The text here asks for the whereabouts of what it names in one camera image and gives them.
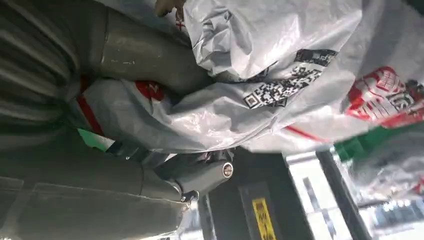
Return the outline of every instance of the metal bar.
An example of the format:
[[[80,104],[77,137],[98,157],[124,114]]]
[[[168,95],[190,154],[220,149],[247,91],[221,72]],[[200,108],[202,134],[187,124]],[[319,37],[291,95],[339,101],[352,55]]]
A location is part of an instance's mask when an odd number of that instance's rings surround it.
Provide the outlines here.
[[[372,240],[330,151],[316,152],[353,240]]]

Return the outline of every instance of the gray pipe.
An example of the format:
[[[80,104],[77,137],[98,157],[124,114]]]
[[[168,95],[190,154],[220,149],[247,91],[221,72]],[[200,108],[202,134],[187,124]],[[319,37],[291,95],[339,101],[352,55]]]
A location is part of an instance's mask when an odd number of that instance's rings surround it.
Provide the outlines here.
[[[160,83],[186,95],[212,84],[192,50],[91,0],[36,1],[69,29],[85,72],[114,79]]]
[[[139,163],[68,129],[0,153],[0,239],[139,240],[175,231],[181,195]]]

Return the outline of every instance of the gray metal surface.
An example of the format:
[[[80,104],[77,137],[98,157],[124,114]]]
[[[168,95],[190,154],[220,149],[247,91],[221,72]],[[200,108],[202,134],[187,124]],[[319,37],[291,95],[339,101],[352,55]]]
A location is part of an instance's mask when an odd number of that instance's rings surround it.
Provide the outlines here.
[[[0,236],[142,239],[175,231],[184,204],[151,170],[85,146],[76,131],[0,151]]]
[[[184,193],[196,191],[200,197],[203,197],[231,177],[224,176],[224,167],[228,164],[231,165],[231,162],[198,163],[190,172],[183,172],[175,180]]]
[[[93,0],[37,0],[33,4],[71,36],[81,72],[97,74],[105,45],[108,8]]]
[[[100,71],[106,77],[155,81],[182,95],[212,84],[189,47],[112,9]]]
[[[31,2],[0,1],[0,150],[63,131],[64,87],[79,72],[71,36]]]

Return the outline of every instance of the metal pipe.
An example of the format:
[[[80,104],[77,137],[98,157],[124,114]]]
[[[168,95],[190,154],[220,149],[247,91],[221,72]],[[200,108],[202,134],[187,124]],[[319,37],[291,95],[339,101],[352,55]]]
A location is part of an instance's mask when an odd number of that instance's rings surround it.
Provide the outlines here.
[[[372,240],[330,151],[316,152],[353,240]]]
[[[197,65],[190,47],[112,8],[89,0],[36,2],[70,30],[83,71],[114,79],[155,81],[180,95],[213,83]]]

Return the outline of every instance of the wrinkled plastic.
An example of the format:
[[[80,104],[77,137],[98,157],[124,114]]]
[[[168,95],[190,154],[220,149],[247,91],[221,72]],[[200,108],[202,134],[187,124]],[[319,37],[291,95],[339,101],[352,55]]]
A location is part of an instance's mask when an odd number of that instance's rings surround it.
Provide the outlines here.
[[[366,200],[422,199],[424,125],[397,135],[369,156],[353,159],[349,177]]]
[[[85,105],[106,136],[169,153],[288,155],[421,121],[423,19],[403,2],[360,2],[189,0],[194,55],[219,82],[175,99],[154,82],[104,79]],[[87,107],[71,105],[93,130]]]

